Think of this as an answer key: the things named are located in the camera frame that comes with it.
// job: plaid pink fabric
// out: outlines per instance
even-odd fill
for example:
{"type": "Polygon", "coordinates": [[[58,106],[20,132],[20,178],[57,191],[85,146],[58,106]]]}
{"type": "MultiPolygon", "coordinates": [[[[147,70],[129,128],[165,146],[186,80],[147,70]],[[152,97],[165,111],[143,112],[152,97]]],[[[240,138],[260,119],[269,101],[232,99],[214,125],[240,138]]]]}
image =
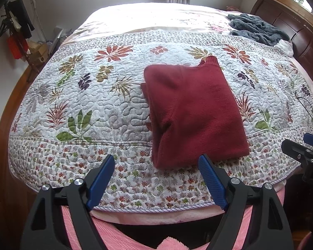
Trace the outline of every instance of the plaid pink fabric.
{"type": "MultiPolygon", "coordinates": [[[[285,188],[281,189],[277,195],[279,200],[283,204],[284,202],[284,194],[285,188]]],[[[68,207],[62,207],[64,223],[68,235],[68,239],[71,243],[71,248],[73,250],[81,250],[78,238],[75,234],[75,230],[73,227],[71,215],[69,213],[68,207]]],[[[240,250],[243,246],[243,243],[246,238],[250,216],[252,213],[252,206],[249,206],[244,213],[242,224],[238,233],[238,237],[236,242],[233,246],[233,250],[240,250]]],[[[116,229],[112,224],[99,220],[95,217],[92,217],[93,222],[95,224],[96,229],[98,230],[102,240],[104,241],[105,245],[107,246],[108,250],[153,250],[152,248],[140,244],[139,242],[134,241],[133,239],[129,238],[118,229],[116,229]]],[[[195,250],[205,250],[208,244],[205,244],[195,250]]],[[[160,244],[158,250],[188,250],[186,246],[180,243],[177,240],[172,240],[171,238],[167,238],[160,244]]]]}

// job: metal bolt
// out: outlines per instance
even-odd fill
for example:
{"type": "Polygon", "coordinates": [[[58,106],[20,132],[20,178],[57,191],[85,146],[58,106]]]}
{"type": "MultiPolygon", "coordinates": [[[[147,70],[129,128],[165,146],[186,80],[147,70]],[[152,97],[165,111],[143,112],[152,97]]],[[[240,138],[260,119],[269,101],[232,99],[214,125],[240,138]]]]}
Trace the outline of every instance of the metal bolt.
{"type": "Polygon", "coordinates": [[[238,185],[238,184],[240,184],[240,180],[238,178],[231,178],[231,183],[238,185]]]}
{"type": "Polygon", "coordinates": [[[75,184],[75,185],[81,185],[81,184],[83,184],[83,179],[76,179],[76,180],[74,181],[74,184],[75,184]]]}
{"type": "Polygon", "coordinates": [[[50,189],[50,185],[48,185],[48,184],[44,184],[43,186],[42,186],[42,190],[43,191],[47,191],[47,190],[49,190],[50,189]]]}
{"type": "Polygon", "coordinates": [[[268,190],[271,190],[271,189],[272,189],[271,183],[266,183],[266,184],[264,185],[264,187],[265,187],[266,189],[268,189],[268,190]]]}

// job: folded red sweater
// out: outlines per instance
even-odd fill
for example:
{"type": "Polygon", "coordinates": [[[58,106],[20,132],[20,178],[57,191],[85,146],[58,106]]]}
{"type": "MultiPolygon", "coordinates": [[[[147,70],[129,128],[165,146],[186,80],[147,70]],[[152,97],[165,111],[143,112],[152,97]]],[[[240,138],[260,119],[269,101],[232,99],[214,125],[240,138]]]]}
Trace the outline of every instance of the folded red sweater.
{"type": "Polygon", "coordinates": [[[194,165],[203,153],[212,161],[249,154],[238,106],[216,57],[195,67],[148,66],[144,77],[156,168],[194,165]]]}

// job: dark brown headboard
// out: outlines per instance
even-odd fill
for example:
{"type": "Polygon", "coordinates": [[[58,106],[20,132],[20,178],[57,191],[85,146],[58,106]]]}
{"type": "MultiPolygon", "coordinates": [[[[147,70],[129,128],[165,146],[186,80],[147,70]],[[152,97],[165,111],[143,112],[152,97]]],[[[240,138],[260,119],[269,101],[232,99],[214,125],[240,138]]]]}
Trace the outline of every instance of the dark brown headboard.
{"type": "Polygon", "coordinates": [[[251,14],[285,31],[293,44],[294,58],[313,80],[313,26],[275,0],[257,0],[251,14]]]}

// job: dark green blanket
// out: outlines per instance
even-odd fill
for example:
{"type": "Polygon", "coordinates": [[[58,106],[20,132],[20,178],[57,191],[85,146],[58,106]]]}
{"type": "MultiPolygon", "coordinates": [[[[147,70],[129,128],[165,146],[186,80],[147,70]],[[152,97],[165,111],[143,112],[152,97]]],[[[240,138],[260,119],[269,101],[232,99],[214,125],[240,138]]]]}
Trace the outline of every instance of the dark green blanket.
{"type": "Polygon", "coordinates": [[[229,14],[230,26],[238,31],[231,31],[233,36],[244,36],[268,46],[275,46],[281,39],[288,41],[289,36],[282,30],[265,22],[258,16],[229,14]]]}

